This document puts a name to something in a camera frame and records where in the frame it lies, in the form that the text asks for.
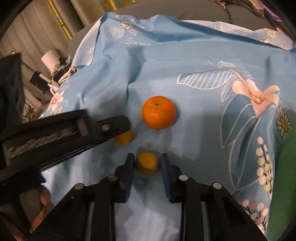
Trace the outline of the person's left hand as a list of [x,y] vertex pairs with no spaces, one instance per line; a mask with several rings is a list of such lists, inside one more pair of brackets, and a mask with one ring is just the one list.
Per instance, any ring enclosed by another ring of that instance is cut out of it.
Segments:
[[51,201],[50,191],[44,185],[40,185],[22,193],[13,208],[16,225],[13,236],[16,240],[27,240],[52,211],[54,204]]

